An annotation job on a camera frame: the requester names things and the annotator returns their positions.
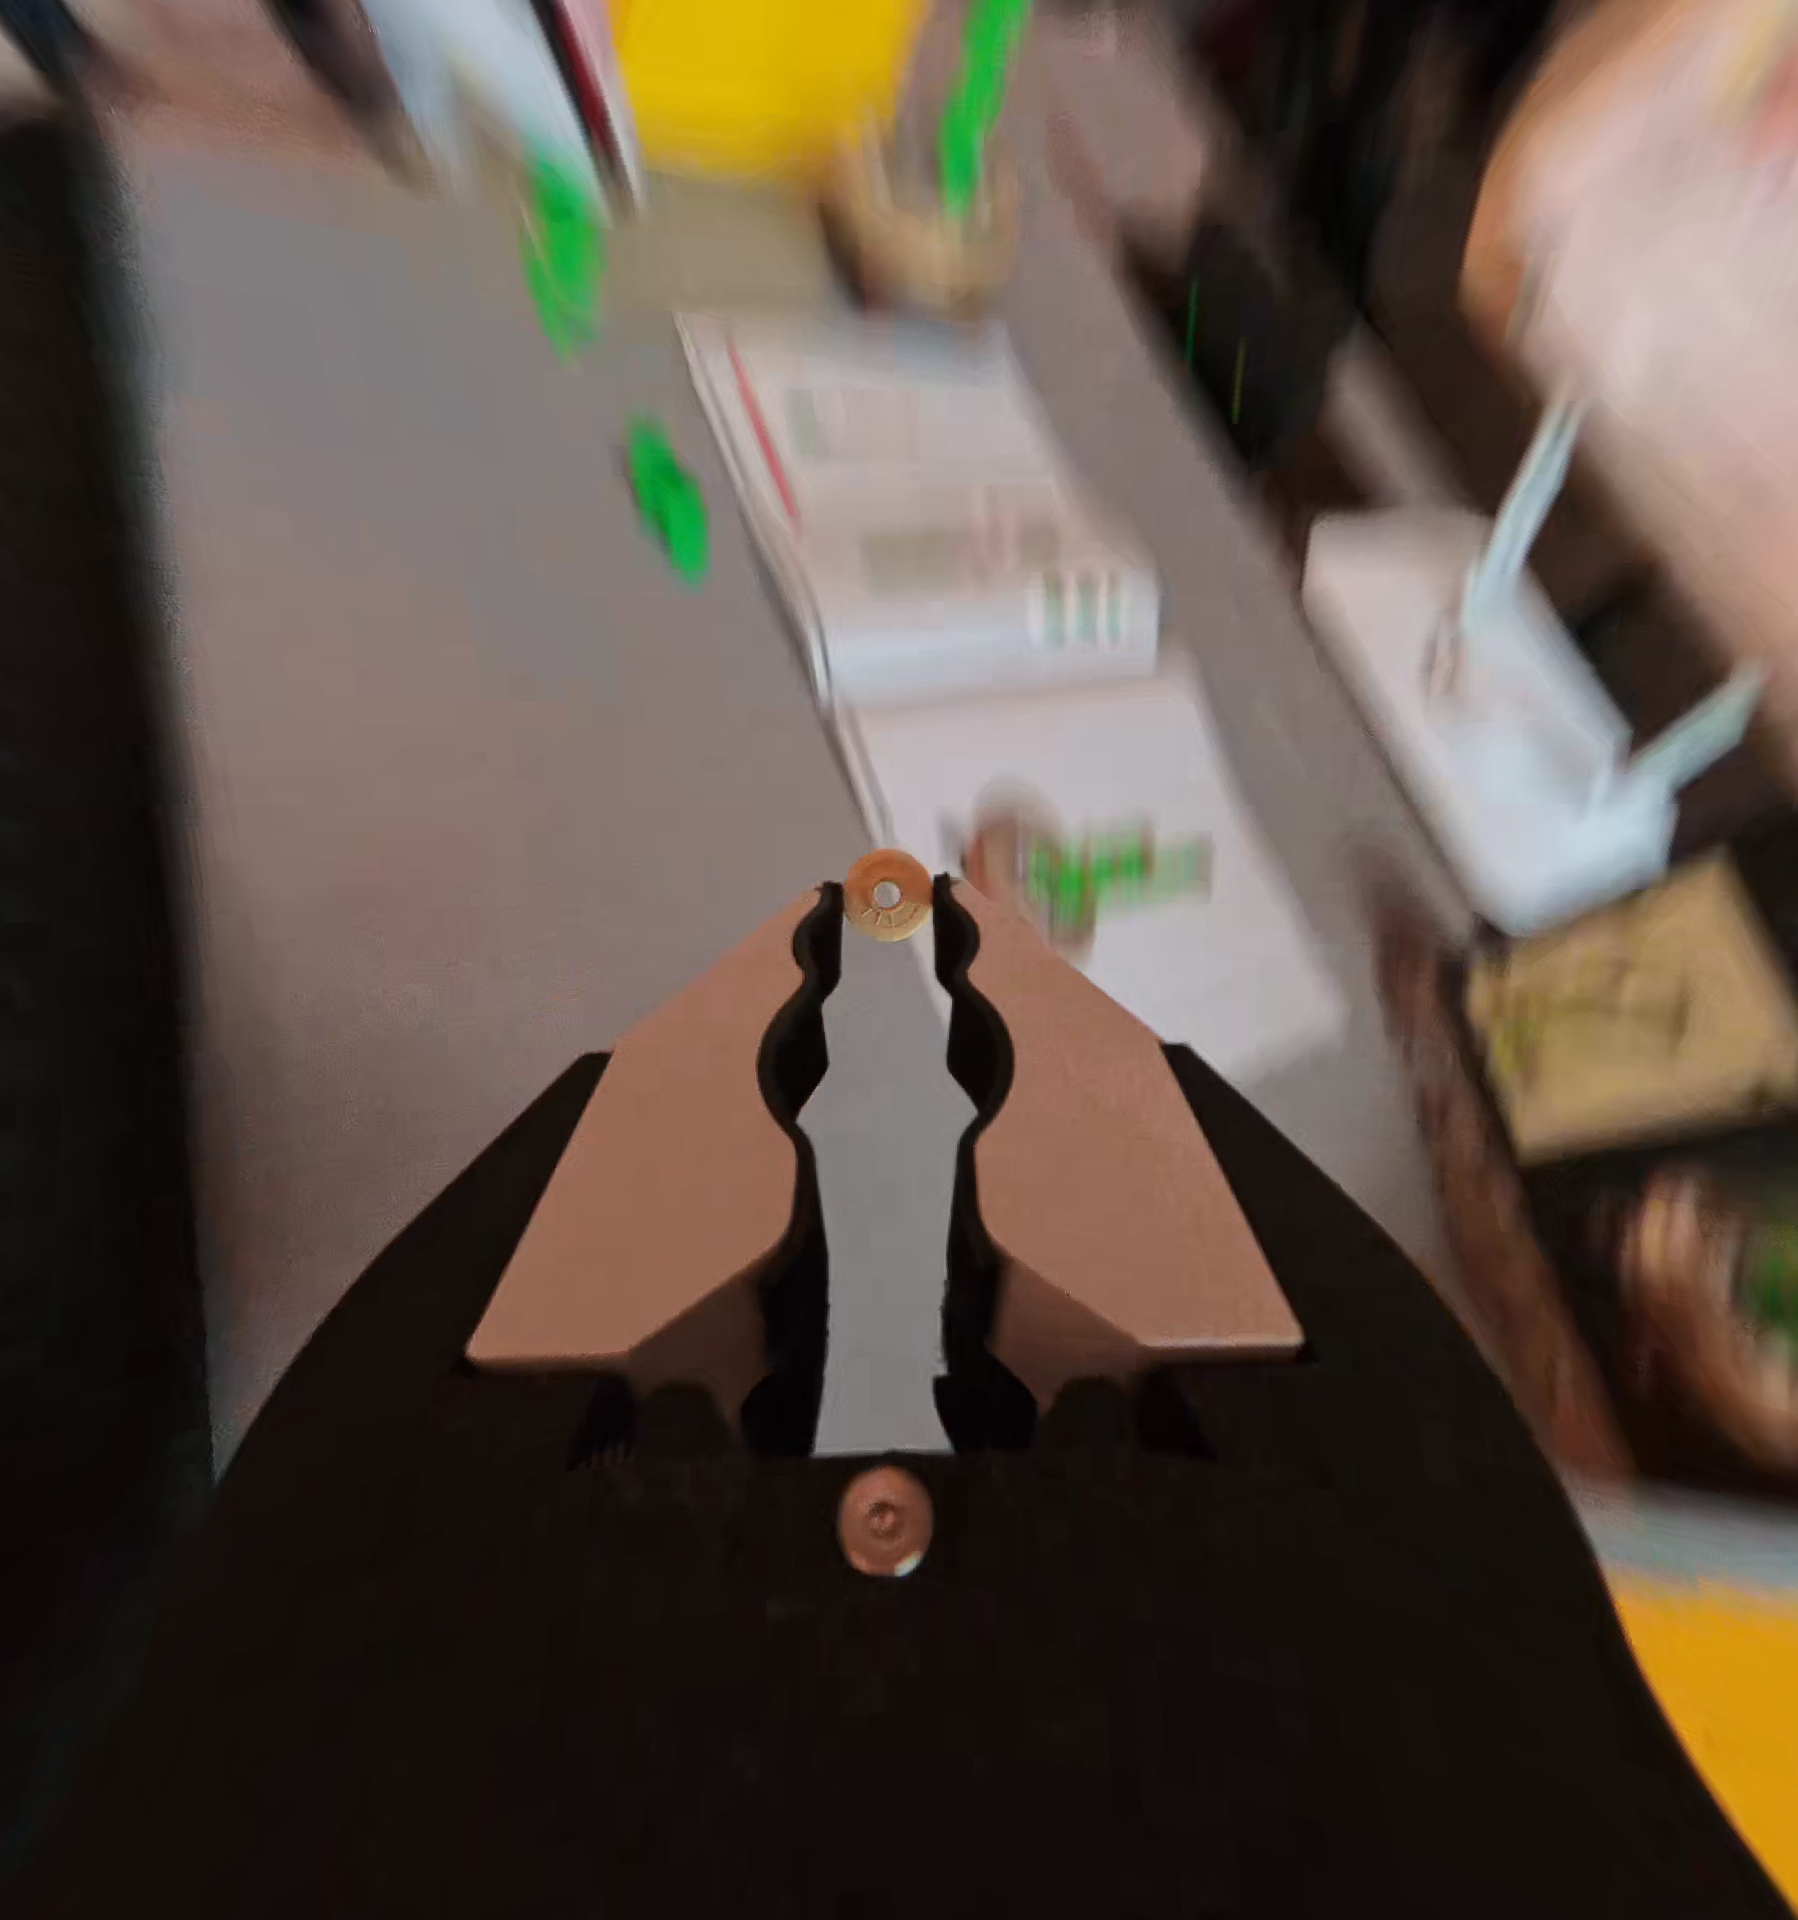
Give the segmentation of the person's dark shirt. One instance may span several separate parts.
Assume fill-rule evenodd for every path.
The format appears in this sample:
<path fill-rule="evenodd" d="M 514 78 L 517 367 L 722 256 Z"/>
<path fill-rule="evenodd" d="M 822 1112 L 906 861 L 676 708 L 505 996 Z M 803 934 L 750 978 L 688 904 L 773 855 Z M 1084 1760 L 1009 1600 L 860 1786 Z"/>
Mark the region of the person's dark shirt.
<path fill-rule="evenodd" d="M 0 119 L 0 1501 L 195 1397 L 175 792 L 118 200 Z"/>

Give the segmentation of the yellow box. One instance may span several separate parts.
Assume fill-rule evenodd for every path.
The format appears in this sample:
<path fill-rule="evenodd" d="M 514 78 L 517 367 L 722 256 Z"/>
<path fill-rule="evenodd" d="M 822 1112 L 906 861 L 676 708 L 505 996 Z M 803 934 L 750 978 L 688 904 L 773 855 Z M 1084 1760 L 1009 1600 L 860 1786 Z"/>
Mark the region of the yellow box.
<path fill-rule="evenodd" d="M 902 101 L 924 3 L 611 3 L 653 173 L 809 185 Z"/>
<path fill-rule="evenodd" d="M 1652 1574 L 1607 1587 L 1688 1759 L 1798 1913 L 1798 1590 Z"/>

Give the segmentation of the white document stand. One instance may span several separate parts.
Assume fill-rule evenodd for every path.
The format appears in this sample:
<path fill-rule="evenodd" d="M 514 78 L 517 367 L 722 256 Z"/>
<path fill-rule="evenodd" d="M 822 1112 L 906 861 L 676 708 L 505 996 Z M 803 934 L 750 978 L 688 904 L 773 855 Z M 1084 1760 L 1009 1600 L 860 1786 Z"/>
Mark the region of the white document stand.
<path fill-rule="evenodd" d="M 1590 404 L 1522 348 L 1535 277 L 1507 220 L 1522 101 L 1490 150 L 1457 277 L 1472 339 L 1543 404 L 1499 512 L 1411 502 L 1319 517 L 1299 603 L 1474 911 L 1534 934 L 1654 879 L 1678 793 L 1755 733 L 1798 795 L 1798 731 L 1764 672 L 1734 660 L 1603 475 Z M 1537 585 L 1534 545 L 1581 458 L 1720 664 L 1725 682 L 1637 744 Z"/>

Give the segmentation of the black electronic device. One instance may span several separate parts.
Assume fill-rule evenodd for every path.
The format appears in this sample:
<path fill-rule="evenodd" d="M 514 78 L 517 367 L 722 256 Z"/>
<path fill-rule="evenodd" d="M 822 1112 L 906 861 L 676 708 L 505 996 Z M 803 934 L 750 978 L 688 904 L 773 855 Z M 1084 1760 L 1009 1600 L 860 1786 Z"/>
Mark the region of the black electronic device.
<path fill-rule="evenodd" d="M 1241 466 L 1278 467 L 1318 424 L 1356 319 L 1343 289 L 1218 214 L 1196 216 L 1175 238 L 1126 232 L 1123 269 L 1158 344 Z"/>

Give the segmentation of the grey desk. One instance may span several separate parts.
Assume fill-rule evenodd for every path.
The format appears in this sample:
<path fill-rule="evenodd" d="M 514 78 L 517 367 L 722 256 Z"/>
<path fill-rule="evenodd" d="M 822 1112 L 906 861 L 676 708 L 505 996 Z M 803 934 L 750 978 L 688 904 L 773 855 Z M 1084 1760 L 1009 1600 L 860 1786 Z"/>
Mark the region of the grey desk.
<path fill-rule="evenodd" d="M 260 4 L 106 4 L 144 88 L 144 264 L 186 775 L 191 1117 L 214 1468 L 361 1267 L 577 1053 L 867 843 L 672 326 L 569 364 L 485 208 L 348 139 Z M 1223 754 L 1343 996 L 1333 1043 L 1224 1069 L 1432 1278 L 1511 1384 L 1444 1234 L 1373 991 L 1373 908 L 1454 898 L 1295 611 L 1263 494 L 1196 424 L 1110 264 L 1038 198 L 1016 345 L 1166 575 Z M 672 429 L 715 559 L 676 585 L 620 478 Z M 839 1277 L 819 1442 L 940 1442 L 944 1003 L 847 955 L 809 1112 Z"/>

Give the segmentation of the green cylinder brick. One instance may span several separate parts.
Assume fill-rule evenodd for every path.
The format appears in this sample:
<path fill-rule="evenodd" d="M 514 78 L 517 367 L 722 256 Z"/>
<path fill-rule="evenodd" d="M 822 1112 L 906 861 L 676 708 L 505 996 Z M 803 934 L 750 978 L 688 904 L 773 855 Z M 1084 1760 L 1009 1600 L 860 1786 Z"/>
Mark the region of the green cylinder brick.
<path fill-rule="evenodd" d="M 569 154 L 527 147 L 516 200 L 522 274 L 551 352 L 568 361 L 598 333 L 607 229 L 597 177 Z"/>
<path fill-rule="evenodd" d="M 694 469 L 658 419 L 626 422 L 624 478 L 646 538 L 679 581 L 701 588 L 711 566 L 708 512 Z"/>

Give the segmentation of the black bamboo kit box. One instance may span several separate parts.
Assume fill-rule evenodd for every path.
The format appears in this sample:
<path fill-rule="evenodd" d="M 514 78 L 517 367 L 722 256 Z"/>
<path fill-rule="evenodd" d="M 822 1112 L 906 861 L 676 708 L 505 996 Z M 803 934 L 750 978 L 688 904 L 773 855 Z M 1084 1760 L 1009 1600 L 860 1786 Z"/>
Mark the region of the black bamboo kit box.
<path fill-rule="evenodd" d="M 1464 1310 L 1567 1469 L 1798 1502 L 1798 972 L 1725 852 L 1448 939 L 1367 889 Z"/>

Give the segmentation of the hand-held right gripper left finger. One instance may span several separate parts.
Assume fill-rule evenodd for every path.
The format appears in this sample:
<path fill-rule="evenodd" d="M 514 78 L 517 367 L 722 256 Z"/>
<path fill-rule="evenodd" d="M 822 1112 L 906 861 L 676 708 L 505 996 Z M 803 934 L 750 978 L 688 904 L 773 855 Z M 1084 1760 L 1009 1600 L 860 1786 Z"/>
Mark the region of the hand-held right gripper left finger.
<path fill-rule="evenodd" d="M 800 1121 L 842 935 L 842 886 L 819 884 L 624 1033 L 469 1337 L 473 1370 L 689 1386 L 750 1451 L 815 1451 L 830 1259 Z"/>

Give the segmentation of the tan brick pot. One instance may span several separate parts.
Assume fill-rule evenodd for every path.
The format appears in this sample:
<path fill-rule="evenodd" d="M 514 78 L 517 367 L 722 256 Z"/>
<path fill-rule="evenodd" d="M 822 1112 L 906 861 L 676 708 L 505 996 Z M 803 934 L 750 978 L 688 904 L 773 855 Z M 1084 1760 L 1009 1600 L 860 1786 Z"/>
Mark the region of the tan brick pot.
<path fill-rule="evenodd" d="M 882 135 L 845 143 L 819 189 L 819 230 L 855 302 L 929 321 L 976 322 L 1004 299 L 1019 212 L 1002 161 L 988 161 L 974 202 L 955 214 Z"/>

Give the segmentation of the open instruction booklet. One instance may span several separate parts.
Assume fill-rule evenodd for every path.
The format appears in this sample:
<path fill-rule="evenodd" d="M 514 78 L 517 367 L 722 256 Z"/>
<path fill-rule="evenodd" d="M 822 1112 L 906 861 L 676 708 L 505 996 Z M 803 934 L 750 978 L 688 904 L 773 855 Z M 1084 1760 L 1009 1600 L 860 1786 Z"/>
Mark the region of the open instruction booklet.
<path fill-rule="evenodd" d="M 1158 570 L 1005 334 L 674 324 L 873 842 L 1233 1078 L 1336 1047 L 1343 993 L 1164 642 Z"/>

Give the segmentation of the green brick bamboo stalk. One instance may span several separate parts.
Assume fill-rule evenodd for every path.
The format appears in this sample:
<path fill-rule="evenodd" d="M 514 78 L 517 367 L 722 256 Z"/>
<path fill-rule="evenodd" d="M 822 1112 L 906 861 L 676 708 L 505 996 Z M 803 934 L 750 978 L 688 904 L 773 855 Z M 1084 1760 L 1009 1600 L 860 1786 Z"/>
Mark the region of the green brick bamboo stalk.
<path fill-rule="evenodd" d="M 955 223 L 978 203 L 988 147 L 1004 110 L 1031 9 L 1031 3 L 967 6 L 952 82 L 935 125 L 940 206 Z"/>

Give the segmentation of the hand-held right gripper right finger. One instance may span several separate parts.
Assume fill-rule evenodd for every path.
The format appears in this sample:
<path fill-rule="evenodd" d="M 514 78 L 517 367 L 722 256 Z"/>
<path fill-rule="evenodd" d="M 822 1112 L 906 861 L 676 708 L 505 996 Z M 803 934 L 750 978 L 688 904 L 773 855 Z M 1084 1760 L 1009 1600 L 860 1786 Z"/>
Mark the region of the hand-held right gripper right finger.
<path fill-rule="evenodd" d="M 959 1452 L 1027 1449 L 1076 1386 L 1288 1366 L 1304 1329 L 1170 1049 L 974 884 L 938 877 L 959 1137 L 933 1401 Z"/>

